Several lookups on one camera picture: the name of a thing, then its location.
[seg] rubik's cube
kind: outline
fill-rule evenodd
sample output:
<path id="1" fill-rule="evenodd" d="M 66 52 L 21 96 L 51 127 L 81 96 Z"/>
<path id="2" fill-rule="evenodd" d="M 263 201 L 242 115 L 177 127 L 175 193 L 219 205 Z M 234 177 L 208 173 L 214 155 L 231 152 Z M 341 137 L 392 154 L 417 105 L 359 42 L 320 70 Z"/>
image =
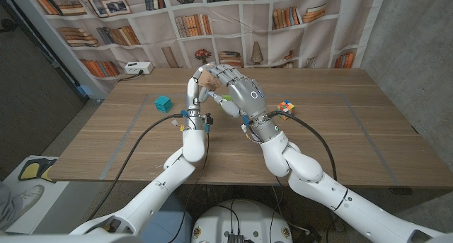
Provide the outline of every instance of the rubik's cube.
<path id="1" fill-rule="evenodd" d="M 290 115 L 294 115 L 294 105 L 292 105 L 291 102 L 289 101 L 283 101 L 282 103 L 277 105 L 277 110 L 278 111 L 283 111 L 285 113 L 288 113 Z M 284 115 L 279 115 L 283 120 L 288 119 L 289 117 L 284 116 Z"/>

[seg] wooden table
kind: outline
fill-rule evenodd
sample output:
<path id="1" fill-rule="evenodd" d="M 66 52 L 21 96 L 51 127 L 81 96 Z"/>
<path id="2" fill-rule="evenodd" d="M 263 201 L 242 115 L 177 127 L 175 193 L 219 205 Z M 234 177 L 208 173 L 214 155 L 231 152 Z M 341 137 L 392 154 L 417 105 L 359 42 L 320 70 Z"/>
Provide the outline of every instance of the wooden table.
<path id="1" fill-rule="evenodd" d="M 140 134 L 158 119 L 185 109 L 185 93 L 194 69 L 155 69 L 151 75 L 118 84 L 67 147 L 50 171 L 58 181 L 111 181 Z M 262 86 L 268 110 L 289 100 L 295 115 L 319 131 L 346 186 L 453 187 L 453 174 L 411 127 L 367 73 L 360 69 L 241 69 Z M 226 88 L 218 94 L 228 94 Z M 170 97 L 168 114 L 154 100 Z M 241 130 L 242 119 L 228 117 L 211 99 L 210 151 L 200 183 L 273 185 L 261 148 Z M 322 144 L 292 120 L 274 118 L 303 153 L 332 175 Z M 168 156 L 182 146 L 171 120 L 156 126 L 140 143 L 121 181 L 151 181 Z M 194 183 L 202 162 L 186 183 Z"/>

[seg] white robot body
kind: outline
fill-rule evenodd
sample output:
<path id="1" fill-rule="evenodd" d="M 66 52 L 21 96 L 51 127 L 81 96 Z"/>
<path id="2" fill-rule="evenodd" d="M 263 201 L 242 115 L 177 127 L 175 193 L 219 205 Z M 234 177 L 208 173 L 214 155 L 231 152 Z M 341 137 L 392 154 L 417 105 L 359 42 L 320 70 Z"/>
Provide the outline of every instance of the white robot body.
<path id="1" fill-rule="evenodd" d="M 230 208 L 231 202 L 232 200 L 227 200 L 219 205 Z M 274 212 L 272 208 L 253 200 L 238 199 L 234 200 L 232 210 L 238 215 L 240 235 L 243 236 L 243 240 L 269 242 L 270 223 L 272 221 L 272 242 L 292 242 L 288 224 L 277 211 L 275 211 L 272 219 Z M 229 242 L 231 219 L 233 220 L 233 233 L 234 235 L 238 234 L 236 216 L 233 213 L 230 214 L 230 212 L 230 210 L 219 206 L 214 206 L 206 211 L 195 222 L 192 243 Z"/>

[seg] bookshelf backdrop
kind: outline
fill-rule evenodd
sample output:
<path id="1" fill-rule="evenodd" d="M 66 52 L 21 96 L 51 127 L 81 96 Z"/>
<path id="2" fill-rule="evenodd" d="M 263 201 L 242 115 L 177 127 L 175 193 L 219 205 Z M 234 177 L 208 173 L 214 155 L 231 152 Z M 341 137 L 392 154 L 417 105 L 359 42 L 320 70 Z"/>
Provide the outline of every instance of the bookshelf backdrop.
<path id="1" fill-rule="evenodd" d="M 382 0 L 31 0 L 87 74 L 157 68 L 359 67 Z"/>

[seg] robot forearm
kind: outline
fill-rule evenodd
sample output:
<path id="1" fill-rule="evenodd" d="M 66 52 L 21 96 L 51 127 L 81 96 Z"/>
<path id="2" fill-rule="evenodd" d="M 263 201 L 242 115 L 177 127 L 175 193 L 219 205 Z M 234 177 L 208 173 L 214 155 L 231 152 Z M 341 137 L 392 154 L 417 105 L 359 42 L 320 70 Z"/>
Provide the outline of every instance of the robot forearm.
<path id="1" fill-rule="evenodd" d="M 323 173 L 319 182 L 289 175 L 289 187 L 301 196 L 323 204 L 372 242 L 406 243 L 419 230 L 431 237 L 443 233 L 397 218 Z"/>
<path id="2" fill-rule="evenodd" d="M 87 234 L 99 227 L 116 224 L 115 233 L 138 235 L 157 214 L 170 194 L 195 170 L 183 157 L 178 158 L 156 179 L 148 184 L 121 210 L 85 222 L 70 234 Z"/>

